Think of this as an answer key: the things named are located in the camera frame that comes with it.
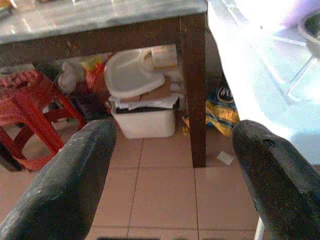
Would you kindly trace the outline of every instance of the white plastic container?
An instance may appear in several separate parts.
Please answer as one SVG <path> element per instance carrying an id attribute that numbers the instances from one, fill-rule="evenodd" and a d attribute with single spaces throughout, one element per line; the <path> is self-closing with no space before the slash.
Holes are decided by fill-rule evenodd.
<path id="1" fill-rule="evenodd" d="M 111 114 L 127 139 L 165 138 L 176 130 L 173 109 L 117 114 L 113 107 Z"/>
<path id="2" fill-rule="evenodd" d="M 142 67 L 140 55 L 143 49 L 116 53 L 106 62 L 105 84 L 113 97 L 126 99 L 150 92 L 165 83 L 160 72 L 147 71 Z"/>

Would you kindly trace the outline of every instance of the floor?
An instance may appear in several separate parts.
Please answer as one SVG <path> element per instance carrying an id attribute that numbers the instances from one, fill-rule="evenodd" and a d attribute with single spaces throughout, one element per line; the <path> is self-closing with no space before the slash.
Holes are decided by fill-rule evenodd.
<path id="1" fill-rule="evenodd" d="M 225 165 L 220 151 L 233 154 L 230 139 L 207 131 L 207 168 L 192 167 L 190 139 L 177 118 L 168 138 L 126 139 L 117 130 L 104 191 L 87 240 L 101 236 L 161 240 L 252 240 L 258 214 L 236 160 Z M 67 141 L 74 124 L 55 127 Z M 37 137 L 25 154 L 46 152 Z M 0 168 L 0 222 L 37 173 Z M 271 240 L 267 232 L 265 240 Z"/>

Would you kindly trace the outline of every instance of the plastic bag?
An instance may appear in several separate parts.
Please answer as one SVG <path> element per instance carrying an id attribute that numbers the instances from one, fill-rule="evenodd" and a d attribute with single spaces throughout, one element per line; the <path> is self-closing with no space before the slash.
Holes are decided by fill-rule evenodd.
<path id="1" fill-rule="evenodd" d="M 188 116 L 183 117 L 189 127 Z M 217 128 L 223 135 L 230 136 L 239 115 L 232 93 L 228 87 L 220 87 L 209 95 L 205 102 L 205 124 Z"/>

